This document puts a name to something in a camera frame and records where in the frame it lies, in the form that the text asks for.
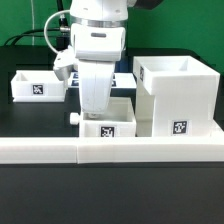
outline open white box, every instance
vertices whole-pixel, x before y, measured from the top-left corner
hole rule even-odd
[[[107,110],[95,119],[81,112],[79,137],[135,137],[136,120],[130,98],[110,97]]]
[[[135,57],[137,135],[210,136],[220,74],[190,56]]]
[[[14,102],[63,102],[66,92],[53,71],[18,70],[11,87]]]

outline table surface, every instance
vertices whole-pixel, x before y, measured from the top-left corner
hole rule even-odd
[[[129,55],[186,52],[132,49]],[[0,54],[0,136],[76,136],[68,116],[79,109],[77,92],[67,94],[65,103],[12,103],[15,71],[50,70],[54,55],[45,47],[17,46],[2,47]],[[222,89],[220,82],[215,119],[221,125]],[[0,166],[4,224],[223,224],[223,207],[223,163]]]

